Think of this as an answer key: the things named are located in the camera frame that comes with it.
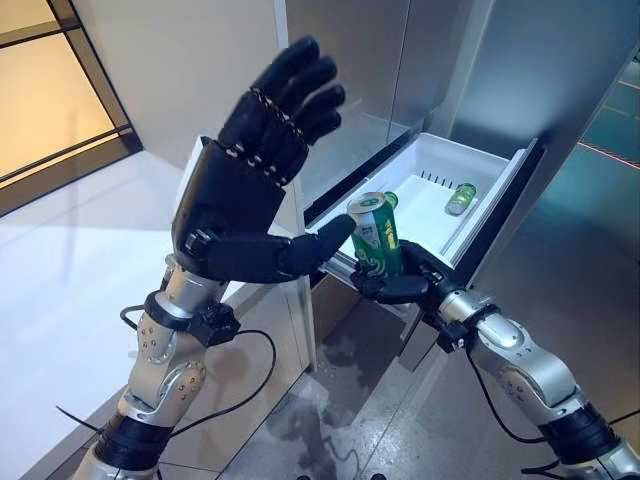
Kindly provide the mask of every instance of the window frame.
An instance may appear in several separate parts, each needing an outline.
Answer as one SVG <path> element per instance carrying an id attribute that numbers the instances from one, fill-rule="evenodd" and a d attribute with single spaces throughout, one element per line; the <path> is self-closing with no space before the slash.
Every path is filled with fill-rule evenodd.
<path id="1" fill-rule="evenodd" d="M 0 34 L 0 49 L 10 48 L 50 35 L 64 34 L 114 128 L 0 177 L 0 217 L 143 149 L 142 142 L 123 108 L 71 0 L 47 0 L 47 4 L 56 19 L 55 22 L 46 22 L 2 33 Z M 63 160 L 55 161 L 78 148 L 114 134 L 117 137 Z M 23 178 L 1 186 L 5 181 L 54 161 L 55 163 L 45 168 L 40 168 Z"/>

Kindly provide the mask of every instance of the black cable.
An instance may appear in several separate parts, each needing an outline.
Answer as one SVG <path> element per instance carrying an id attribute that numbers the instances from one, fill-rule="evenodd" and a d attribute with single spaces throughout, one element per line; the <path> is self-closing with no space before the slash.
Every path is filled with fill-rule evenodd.
<path id="1" fill-rule="evenodd" d="M 253 400 L 262 391 L 262 389 L 269 382 L 269 380 L 271 380 L 271 375 L 273 375 L 273 370 L 276 368 L 276 360 L 277 360 L 276 345 L 275 345 L 275 343 L 273 343 L 273 339 L 269 336 L 269 334 L 266 333 L 266 332 L 263 332 L 262 330 L 242 330 L 242 331 L 238 332 L 236 335 L 244 335 L 244 334 L 248 334 L 248 333 L 254 333 L 254 334 L 257 334 L 257 335 L 262 335 L 263 337 L 265 337 L 269 341 L 269 345 L 271 345 L 271 351 L 272 351 L 271 367 L 269 368 L 269 373 L 267 373 L 267 376 L 264 379 L 264 381 L 260 384 L 260 386 L 251 395 L 249 395 L 247 398 L 245 398 L 241 402 L 236 403 L 235 405 L 232 405 L 231 407 L 227 407 L 225 409 L 222 409 L 222 410 L 219 410 L 217 412 L 214 412 L 214 413 L 212 413 L 210 415 L 206 415 L 206 416 L 200 418 L 199 420 L 196 420 L 195 422 L 190 423 L 186 427 L 182 427 L 180 430 L 177 430 L 177 431 L 175 431 L 175 432 L 173 432 L 171 434 L 172 438 L 175 437 L 175 436 L 180 435 L 181 433 L 186 432 L 187 430 L 192 429 L 193 427 L 195 427 L 197 425 L 200 425 L 201 423 L 204 423 L 206 421 L 209 421 L 209 420 L 211 420 L 213 418 L 216 418 L 216 417 L 219 417 L 221 415 L 226 415 L 227 413 L 231 413 L 234 410 L 237 410 L 240 407 L 243 407 L 244 405 L 249 403 L 251 400 Z"/>
<path id="2" fill-rule="evenodd" d="M 466 353 L 467 353 L 467 358 L 469 359 L 469 363 L 471 364 L 471 368 L 473 368 L 473 371 L 475 372 L 476 377 L 478 378 L 478 382 L 480 383 L 480 388 L 482 388 L 482 393 L 484 393 L 484 398 L 487 400 L 487 404 L 489 404 L 489 408 L 491 409 L 491 413 L 493 413 L 494 418 L 496 419 L 496 421 L 498 422 L 498 425 L 500 425 L 502 430 L 507 435 L 509 435 L 513 440 L 515 440 L 516 442 L 526 443 L 526 444 L 530 444 L 530 445 L 531 444 L 535 444 L 535 443 L 544 443 L 544 442 L 546 442 L 544 437 L 523 438 L 523 437 L 520 437 L 520 436 L 516 435 L 511 430 L 509 430 L 509 428 L 502 421 L 502 418 L 500 418 L 500 415 L 498 415 L 498 411 L 496 410 L 496 407 L 493 405 L 493 402 L 491 401 L 491 397 L 489 396 L 489 392 L 487 391 L 487 387 L 484 384 L 484 380 L 482 379 L 482 375 L 480 375 L 480 370 L 478 370 L 478 367 L 476 367 L 476 364 L 474 363 L 473 359 L 471 358 L 471 354 L 469 353 L 468 350 L 467 350 Z"/>
<path id="3" fill-rule="evenodd" d="M 640 408 L 638 410 L 633 411 L 633 412 L 626 413 L 626 414 L 622 415 L 621 417 L 614 418 L 613 420 L 611 420 L 609 422 L 609 425 L 615 425 L 616 423 L 620 423 L 623 420 L 626 420 L 627 418 L 631 418 L 634 415 L 638 415 L 639 413 L 640 413 Z"/>
<path id="4" fill-rule="evenodd" d="M 561 477 L 560 475 L 556 475 L 555 473 L 545 472 L 543 470 L 540 470 L 539 472 L 530 472 L 527 475 L 539 475 L 541 477 L 555 478 L 556 480 L 568 480 L 567 477 Z"/>
<path id="5" fill-rule="evenodd" d="M 73 420 L 74 422 L 79 423 L 83 427 L 87 427 L 89 430 L 93 430 L 96 433 L 102 433 L 102 429 L 101 428 L 98 428 L 95 425 L 91 425 L 90 423 L 85 422 L 84 420 L 80 420 L 78 417 L 76 417 L 75 415 L 70 414 L 65 409 L 60 408 L 58 405 L 56 405 L 56 408 L 60 411 L 60 413 L 62 413 L 63 415 L 66 415 L 71 420 Z"/>
<path id="6" fill-rule="evenodd" d="M 120 311 L 120 318 L 124 323 L 129 325 L 131 328 L 133 328 L 134 330 L 138 330 L 138 325 L 136 324 L 136 322 L 134 322 L 129 317 L 127 317 L 127 313 L 137 312 L 139 310 L 144 310 L 144 305 L 132 305 L 130 307 L 123 308 Z"/>
<path id="7" fill-rule="evenodd" d="M 523 475 L 540 475 L 542 477 L 564 480 L 566 477 L 561 477 L 560 475 L 549 472 L 549 470 L 556 468 L 558 465 L 560 465 L 560 460 L 556 459 L 550 464 L 543 465 L 541 467 L 523 468 L 522 470 L 520 470 L 520 473 L 522 473 Z"/>

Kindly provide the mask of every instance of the window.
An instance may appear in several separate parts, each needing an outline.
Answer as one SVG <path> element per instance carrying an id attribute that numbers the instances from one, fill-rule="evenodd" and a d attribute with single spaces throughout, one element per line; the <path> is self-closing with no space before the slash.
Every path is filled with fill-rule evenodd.
<path id="1" fill-rule="evenodd" d="M 142 145 L 69 0 L 0 0 L 0 215 Z"/>

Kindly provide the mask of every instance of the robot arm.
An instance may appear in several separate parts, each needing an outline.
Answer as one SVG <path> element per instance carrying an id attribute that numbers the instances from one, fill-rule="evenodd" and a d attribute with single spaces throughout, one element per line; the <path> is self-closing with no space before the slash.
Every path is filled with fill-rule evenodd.
<path id="1" fill-rule="evenodd" d="M 424 320 L 439 331 L 438 345 L 447 353 L 466 349 L 498 380 L 569 478 L 640 478 L 640 459 L 588 402 L 562 360 L 498 307 L 477 302 L 455 272 L 425 249 L 404 240 L 400 247 L 404 275 L 369 277 L 358 268 L 352 276 L 356 288 L 381 303 L 418 303 Z"/>
<path id="2" fill-rule="evenodd" d="M 74 479 L 152 479 L 204 383 L 206 349 L 240 328 L 220 303 L 228 282 L 279 283 L 311 273 L 353 231 L 343 215 L 315 235 L 267 234 L 282 187 L 302 168 L 309 146 L 340 125 L 344 89 L 313 95 L 337 72 L 319 53 L 311 37 L 283 51 L 201 152 L 172 224 L 174 253 L 137 326 L 127 388 Z"/>

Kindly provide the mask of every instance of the black bracket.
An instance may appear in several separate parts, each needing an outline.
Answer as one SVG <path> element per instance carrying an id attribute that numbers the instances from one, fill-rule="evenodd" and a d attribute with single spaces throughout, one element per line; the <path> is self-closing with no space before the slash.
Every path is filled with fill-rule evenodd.
<path id="1" fill-rule="evenodd" d="M 233 340 L 240 330 L 240 322 L 236 320 L 233 308 L 225 303 L 214 303 L 198 310 L 191 318 L 180 318 L 158 304 L 156 293 L 158 291 L 151 292 L 144 302 L 147 315 L 163 327 L 190 333 L 205 348 Z"/>
<path id="2" fill-rule="evenodd" d="M 487 315 L 499 311 L 500 309 L 496 305 L 488 303 L 463 322 L 456 320 L 444 325 L 438 334 L 436 343 L 447 353 L 453 352 L 456 348 L 469 345 L 471 337 L 475 332 L 476 324 Z"/>

